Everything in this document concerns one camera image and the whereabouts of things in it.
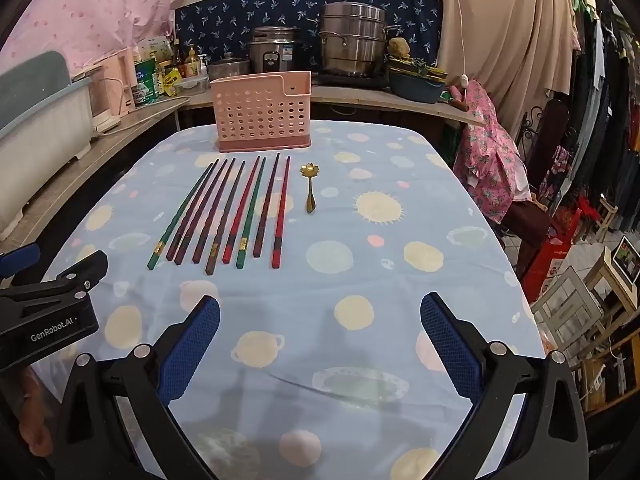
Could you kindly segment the person's left hand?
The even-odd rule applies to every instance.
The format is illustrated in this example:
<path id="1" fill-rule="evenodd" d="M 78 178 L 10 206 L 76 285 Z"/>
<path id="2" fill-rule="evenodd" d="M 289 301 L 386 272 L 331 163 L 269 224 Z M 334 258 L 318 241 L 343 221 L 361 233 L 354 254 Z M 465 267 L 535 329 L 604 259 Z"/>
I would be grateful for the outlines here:
<path id="1" fill-rule="evenodd" d="M 48 457 L 53 452 L 53 442 L 44 423 L 42 389 L 30 367 L 21 371 L 20 385 L 24 403 L 18 416 L 18 429 L 32 455 Z"/>

